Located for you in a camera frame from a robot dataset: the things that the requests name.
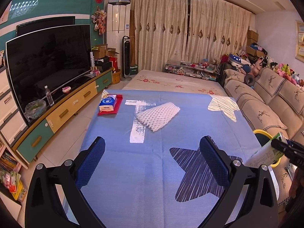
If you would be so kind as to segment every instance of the sofa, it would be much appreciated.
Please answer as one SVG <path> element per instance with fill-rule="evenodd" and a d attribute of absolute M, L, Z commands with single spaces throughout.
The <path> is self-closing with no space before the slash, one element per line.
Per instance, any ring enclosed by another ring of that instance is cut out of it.
<path fill-rule="evenodd" d="M 252 130 L 262 129 L 274 136 L 278 132 L 304 145 L 304 92 L 269 68 L 263 68 L 255 78 L 253 88 L 244 83 L 245 75 L 226 69 L 224 90 L 235 99 Z M 278 204 L 286 202 L 291 179 L 285 168 L 285 156 L 273 168 L 279 184 Z"/>

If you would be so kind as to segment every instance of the drawer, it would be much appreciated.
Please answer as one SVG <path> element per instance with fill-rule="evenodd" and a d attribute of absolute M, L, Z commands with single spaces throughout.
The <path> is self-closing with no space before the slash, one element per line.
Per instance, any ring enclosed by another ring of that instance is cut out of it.
<path fill-rule="evenodd" d="M 17 110 L 17 105 L 12 92 L 9 92 L 0 100 L 0 126 L 15 110 Z"/>
<path fill-rule="evenodd" d="M 1 133 L 7 142 L 11 145 L 19 133 L 26 128 L 26 123 L 18 111 L 4 126 Z"/>
<path fill-rule="evenodd" d="M 7 79 L 6 70 L 0 73 L 0 96 L 9 89 L 9 80 Z"/>
<path fill-rule="evenodd" d="M 97 87 L 95 81 L 87 85 L 79 92 L 73 95 L 71 99 L 74 99 L 73 104 L 75 103 L 77 111 L 83 107 L 91 98 L 97 94 Z"/>
<path fill-rule="evenodd" d="M 105 75 L 99 77 L 95 80 L 97 86 L 97 92 L 102 91 L 105 87 L 111 84 L 112 82 L 112 71 L 106 73 Z"/>
<path fill-rule="evenodd" d="M 71 97 L 47 116 L 47 122 L 54 133 L 78 110 L 75 104 L 75 99 Z"/>
<path fill-rule="evenodd" d="M 27 162 L 31 162 L 39 150 L 53 135 L 54 133 L 47 120 L 44 119 L 19 145 L 17 151 Z"/>

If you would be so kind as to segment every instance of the hand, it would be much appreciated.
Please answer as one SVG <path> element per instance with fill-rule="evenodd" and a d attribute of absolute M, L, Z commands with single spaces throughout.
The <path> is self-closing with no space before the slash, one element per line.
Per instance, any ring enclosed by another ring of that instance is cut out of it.
<path fill-rule="evenodd" d="M 289 190 L 289 197 L 292 197 L 293 199 L 296 196 L 296 192 L 300 184 L 304 187 L 304 177 L 302 177 L 300 181 L 298 180 L 298 175 L 300 174 L 303 176 L 303 173 L 304 171 L 301 170 L 299 167 L 294 172 L 293 181 Z"/>

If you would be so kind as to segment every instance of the dark star print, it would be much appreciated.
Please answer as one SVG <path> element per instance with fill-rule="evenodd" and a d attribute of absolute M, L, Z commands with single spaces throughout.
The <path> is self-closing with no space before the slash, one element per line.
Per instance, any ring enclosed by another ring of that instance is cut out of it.
<path fill-rule="evenodd" d="M 218 198 L 224 192 L 224 187 L 219 186 L 212 175 L 200 148 L 195 150 L 184 148 L 170 148 L 170 153 L 179 166 L 185 171 L 175 195 L 178 202 L 193 200 L 207 193 L 212 193 Z M 236 156 L 229 156 L 231 160 L 242 159 Z"/>

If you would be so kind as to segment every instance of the black tv bezel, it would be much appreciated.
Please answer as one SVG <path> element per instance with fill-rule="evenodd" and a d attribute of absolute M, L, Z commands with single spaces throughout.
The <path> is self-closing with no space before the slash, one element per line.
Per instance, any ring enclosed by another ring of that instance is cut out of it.
<path fill-rule="evenodd" d="M 7 57 L 7 43 L 10 42 L 10 41 L 15 40 L 15 39 L 17 39 L 17 38 L 23 37 L 23 36 L 25 36 L 25 35 L 28 35 L 28 34 L 31 34 L 31 33 L 36 33 L 36 32 L 42 31 L 42 30 L 48 30 L 48 29 L 51 29 L 51 28 L 58 28 L 58 27 L 67 27 L 67 26 L 81 26 L 81 25 L 86 25 L 86 26 L 91 27 L 90 24 L 65 25 L 65 26 L 49 27 L 49 28 L 45 28 L 45 29 L 41 29 L 41 30 L 37 30 L 37 31 L 33 31 L 33 32 L 29 32 L 29 33 L 23 34 L 23 35 L 21 35 L 21 36 L 18 36 L 18 37 L 16 37 L 16 38 L 13 38 L 13 39 L 11 39 L 11 40 L 9 40 L 9 41 L 7 41 L 7 42 L 5 43 L 5 56 L 6 56 L 6 59 L 7 59 L 7 60 L 6 60 L 6 66 L 7 66 L 7 70 L 8 70 L 7 75 L 8 75 L 8 78 L 9 78 L 9 82 L 10 82 L 10 84 L 11 84 L 12 92 L 13 92 L 13 95 L 14 95 L 14 97 L 15 97 L 15 100 L 18 102 L 18 103 L 17 103 L 17 106 L 18 106 L 20 112 L 24 115 L 24 117 L 26 118 L 26 120 L 27 120 L 28 122 L 29 122 L 29 120 L 28 120 L 27 117 L 25 116 L 25 111 L 23 111 L 23 109 L 21 108 L 21 105 L 20 105 L 18 96 L 16 95 L 15 87 L 14 87 L 14 85 L 13 85 L 11 73 L 10 73 L 10 70 L 9 70 L 10 65 L 9 65 L 9 60 L 8 60 L 8 57 Z M 90 31 L 90 45 L 91 45 L 91 41 L 92 41 L 92 37 L 91 37 L 91 28 L 90 28 L 89 31 Z M 72 78 L 71 80 L 69 80 L 69 81 L 63 83 L 61 86 L 59 86 L 59 87 L 56 88 L 55 90 L 52 90 L 51 93 L 56 92 L 57 90 L 59 90 L 60 88 L 62 88 L 62 87 L 65 86 L 65 85 L 67 85 L 67 84 L 70 83 L 71 81 L 74 81 L 75 79 L 77 79 L 77 78 L 79 78 L 79 77 L 81 77 L 81 76 L 87 74 L 87 73 L 90 72 L 90 71 L 91 71 L 91 70 L 89 69 L 88 71 L 86 71 L 86 72 L 84 72 L 84 73 L 82 73 L 82 74 L 80 74 L 80 75 L 78 75 L 78 76 Z"/>
<path fill-rule="evenodd" d="M 38 20 L 29 21 L 29 22 L 17 25 L 16 26 L 16 37 L 19 37 L 19 36 L 30 33 L 30 32 L 28 32 L 28 33 L 20 34 L 20 29 L 21 28 L 24 28 L 24 27 L 27 27 L 27 26 L 30 26 L 30 25 L 34 25 L 34 24 L 38 24 L 38 23 L 45 23 L 47 21 L 52 21 L 52 20 L 55 22 L 55 19 L 60 20 L 60 19 L 64 19 L 64 18 L 65 19 L 71 19 L 72 24 L 67 24 L 67 25 L 59 25 L 58 24 L 58 25 L 54 25 L 52 27 L 75 25 L 75 16 L 56 16 L 56 17 L 38 19 Z M 31 31 L 31 32 L 35 32 L 35 31 L 39 31 L 39 30 L 43 30 L 43 29 L 47 29 L 47 28 L 52 28 L 52 27 L 45 27 L 45 28 L 41 28 L 41 29 L 34 30 L 34 31 Z"/>

